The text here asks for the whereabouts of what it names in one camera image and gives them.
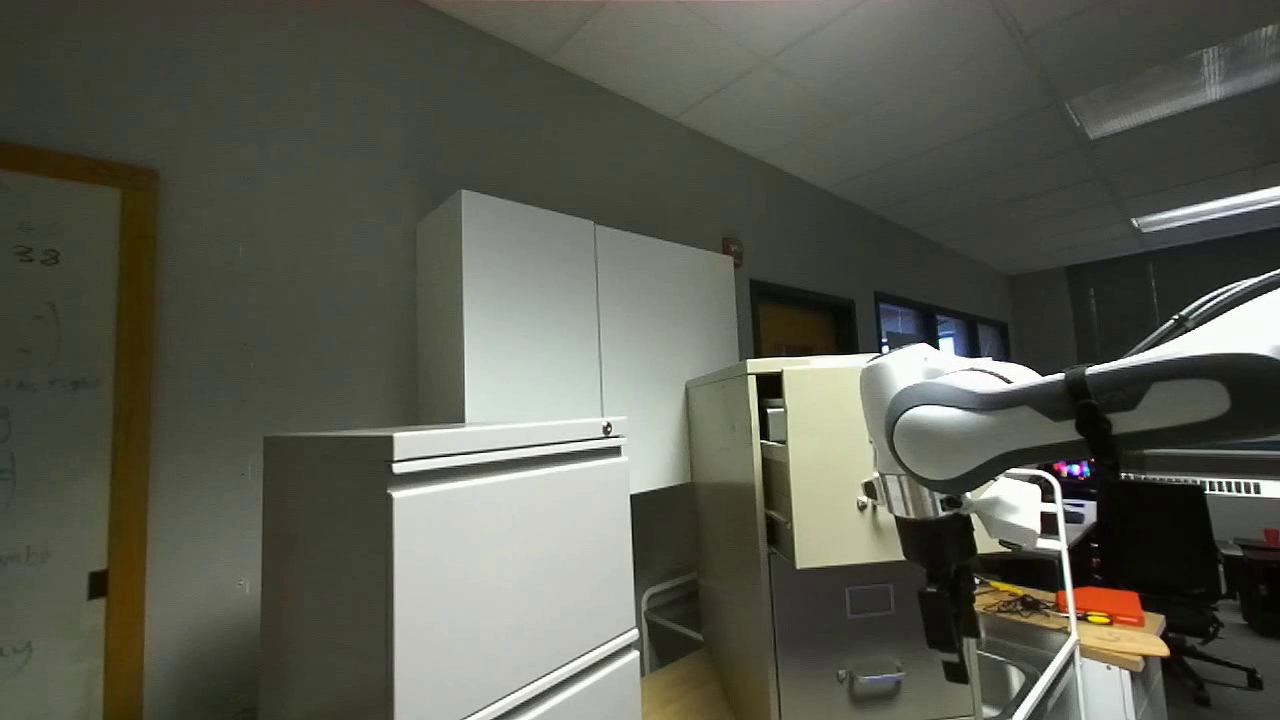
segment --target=office room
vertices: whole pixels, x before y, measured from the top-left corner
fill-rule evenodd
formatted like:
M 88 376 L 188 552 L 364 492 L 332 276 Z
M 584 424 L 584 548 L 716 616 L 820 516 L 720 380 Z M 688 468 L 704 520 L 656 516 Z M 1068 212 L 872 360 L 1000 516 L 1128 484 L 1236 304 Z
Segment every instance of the office room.
M 1280 236 L 1268 232 L 1268 216 L 1216 224 L 1204 236 L 1176 232 L 1176 244 L 1128 228 L 1128 212 L 1184 204 L 1196 192 L 1200 200 L 1224 196 L 1272 176 L 1276 88 L 1264 84 L 1272 76 L 1244 96 L 1156 120 L 1156 140 L 1144 132 L 1088 140 L 1060 108 L 1064 88 L 1084 92 L 1084 80 L 1100 72 L 1140 72 L 1240 40 L 1280 16 L 1272 0 L 1204 8 L 1208 0 L 1044 0 L 1036 8 L 1020 0 L 548 0 L 512 8 L 496 0 L 0 0 L 4 152 L 36 148 L 48 156 L 44 168 L 128 168 L 152 188 L 152 272 L 144 276 L 152 300 L 140 312 L 148 332 L 136 356 L 148 376 L 132 416 L 144 420 L 144 488 L 132 512 L 140 524 L 132 528 L 136 576 L 128 576 L 132 588 L 96 576 L 92 604 L 72 616 L 100 632 L 104 596 L 140 596 L 112 628 L 116 656 L 104 660 L 96 644 L 76 648 L 80 656 L 64 652 L 52 668 L 40 668 L 44 640 L 12 620 L 20 608 L 8 604 L 20 600 L 0 596 L 8 616 L 0 616 L 0 716 L 8 716 L 4 704 L 32 720 L 268 716 L 260 708 L 264 440 L 424 420 L 420 292 L 440 268 L 420 264 L 420 224 L 456 192 L 716 260 L 732 280 L 720 296 L 736 316 L 732 368 L 760 356 L 756 308 L 768 288 L 772 300 L 804 308 L 840 304 L 832 352 L 880 352 L 880 308 L 908 304 L 932 320 L 1004 328 L 1008 360 L 1060 372 L 1112 360 L 1196 292 L 1272 268 Z M 568 44 L 592 20 L 600 36 Z M 828 44 L 804 44 L 824 32 L 836 44 L 860 40 L 844 56 L 856 68 L 792 64 L 792 76 L 796 68 L 808 76 L 788 84 L 788 68 L 768 64 L 788 60 L 788 48 L 824 52 Z M 1060 64 L 1036 64 L 1036 52 L 1040 60 L 1076 56 L 1076 76 L 1052 76 Z M 756 84 L 740 84 L 744 104 L 716 104 L 732 96 L 732 80 Z M 876 104 L 868 124 L 848 100 L 804 96 L 804 88 L 840 80 L 872 92 L 864 96 Z M 912 104 L 892 100 L 892 84 L 904 80 L 924 88 L 912 92 Z M 992 96 L 956 96 L 944 92 L 948 84 Z M 1180 144 L 1188 152 L 1160 172 L 1136 172 L 1156 168 L 1156 156 Z M 0 220 L 12 276 L 28 256 L 16 248 L 24 244 L 16 216 L 4 208 Z M 540 368 L 536 384 L 568 388 L 572 380 Z M 56 560 L 44 540 L 12 532 L 56 524 L 16 516 L 40 508 L 24 504 L 28 484 L 16 468 L 28 464 L 12 460 L 24 388 L 20 376 L 4 376 L 0 584 L 8 588 Z M 696 484 L 636 492 L 628 504 L 632 592 L 696 572 L 704 552 Z M 1272 504 L 1232 492 L 1208 496 L 1208 508 L 1220 540 L 1276 524 Z M 856 584 L 832 568 L 808 580 L 816 592 L 832 584 L 848 636 L 852 604 L 876 604 L 852 588 L 880 588 L 884 572 L 896 584 L 904 568 L 876 560 Z M 776 600 L 808 608 L 804 592 L 796 584 Z M 920 672 L 936 672 L 916 632 L 916 600 L 900 596 L 900 604 L 908 656 L 928 656 Z M 1252 632 L 1232 596 L 1220 620 L 1224 636 L 1212 648 L 1256 664 L 1268 688 L 1212 684 L 1204 708 L 1180 700 L 1168 672 L 1168 716 L 1260 716 L 1276 700 L 1276 640 Z M 716 620 L 704 616 L 696 636 L 704 648 L 684 656 L 684 644 L 672 644 L 668 668 L 704 660 L 692 684 L 744 720 L 948 716 L 928 708 L 912 680 L 852 684 L 860 668 L 844 664 L 848 652 L 832 664 L 816 660 L 820 668 L 788 664 L 784 652 L 768 656 L 752 664 L 776 664 L 768 688 L 756 688 L 764 700 L 740 700 L 720 688 L 744 664 L 716 664 Z M 536 716 L 540 708 L 528 700 L 508 712 Z

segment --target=chair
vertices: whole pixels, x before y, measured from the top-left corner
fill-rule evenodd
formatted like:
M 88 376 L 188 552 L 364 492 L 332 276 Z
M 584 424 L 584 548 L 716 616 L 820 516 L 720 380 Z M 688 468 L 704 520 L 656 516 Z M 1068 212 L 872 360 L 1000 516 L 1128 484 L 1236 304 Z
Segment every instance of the chair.
M 1220 636 L 1220 552 L 1200 484 L 1108 480 L 1100 492 L 1096 572 L 1112 588 L 1140 592 L 1164 616 L 1168 676 L 1184 680 L 1196 704 L 1208 684 L 1196 664 L 1240 672 L 1240 688 L 1264 688 L 1260 672 L 1204 652 Z

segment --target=red object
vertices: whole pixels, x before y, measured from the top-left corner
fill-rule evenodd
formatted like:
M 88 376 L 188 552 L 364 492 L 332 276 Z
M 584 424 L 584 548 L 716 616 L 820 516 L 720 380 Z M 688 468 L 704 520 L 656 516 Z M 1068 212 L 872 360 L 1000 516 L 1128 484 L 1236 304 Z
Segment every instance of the red object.
M 1144 600 L 1128 588 L 1076 588 L 1076 616 L 1088 616 L 1088 612 L 1104 612 L 1112 624 L 1128 624 L 1128 628 L 1144 628 Z

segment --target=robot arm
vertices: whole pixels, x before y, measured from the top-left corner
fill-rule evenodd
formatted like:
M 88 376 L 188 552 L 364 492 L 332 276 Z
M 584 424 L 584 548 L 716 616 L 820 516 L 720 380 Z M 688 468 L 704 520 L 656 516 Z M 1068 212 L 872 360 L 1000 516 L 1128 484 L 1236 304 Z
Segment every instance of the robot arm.
M 924 344 L 888 352 L 864 368 L 864 420 L 880 500 L 928 572 L 928 644 L 956 652 L 976 632 L 964 508 L 1000 504 L 1000 472 L 1280 432 L 1280 272 L 1200 296 L 1120 360 L 1056 376 Z

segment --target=ceiling light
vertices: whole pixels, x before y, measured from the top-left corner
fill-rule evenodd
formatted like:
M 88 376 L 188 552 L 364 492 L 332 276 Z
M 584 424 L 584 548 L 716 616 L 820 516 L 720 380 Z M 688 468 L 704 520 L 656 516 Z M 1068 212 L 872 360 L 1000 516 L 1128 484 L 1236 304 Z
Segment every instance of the ceiling light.
M 1152 212 L 1152 216 L 1132 216 L 1132 228 L 1172 232 L 1172 228 L 1208 224 L 1208 220 L 1224 220 L 1224 216 L 1248 216 L 1248 212 L 1264 212 L 1264 208 L 1280 208 L 1280 184 L 1240 192 L 1240 196 L 1204 200 L 1204 204 L 1184 204 L 1184 208 L 1168 208 L 1168 212 Z
M 1280 80 L 1280 24 L 1156 64 L 1068 100 L 1088 140 L 1180 116 Z

